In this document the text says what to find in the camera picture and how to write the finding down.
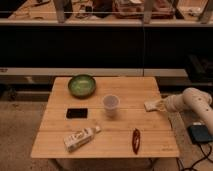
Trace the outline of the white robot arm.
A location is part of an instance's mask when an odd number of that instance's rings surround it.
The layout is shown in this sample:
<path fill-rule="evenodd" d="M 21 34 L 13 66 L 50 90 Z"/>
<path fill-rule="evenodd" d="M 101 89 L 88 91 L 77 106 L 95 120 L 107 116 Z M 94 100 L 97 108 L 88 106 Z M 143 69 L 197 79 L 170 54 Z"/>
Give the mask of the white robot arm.
<path fill-rule="evenodd" d="M 207 92 L 196 88 L 186 88 L 181 94 L 170 95 L 157 104 L 161 109 L 168 112 L 181 112 L 192 110 L 206 125 L 208 131 L 213 135 L 213 98 Z"/>

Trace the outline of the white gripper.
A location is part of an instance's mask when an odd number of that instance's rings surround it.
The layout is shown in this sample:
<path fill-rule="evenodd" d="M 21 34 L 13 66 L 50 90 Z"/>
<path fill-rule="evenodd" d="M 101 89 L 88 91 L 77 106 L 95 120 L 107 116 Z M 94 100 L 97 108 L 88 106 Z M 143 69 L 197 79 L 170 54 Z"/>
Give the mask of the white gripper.
<path fill-rule="evenodd" d="M 170 95 L 156 104 L 158 111 L 179 112 L 185 108 L 181 95 Z"/>

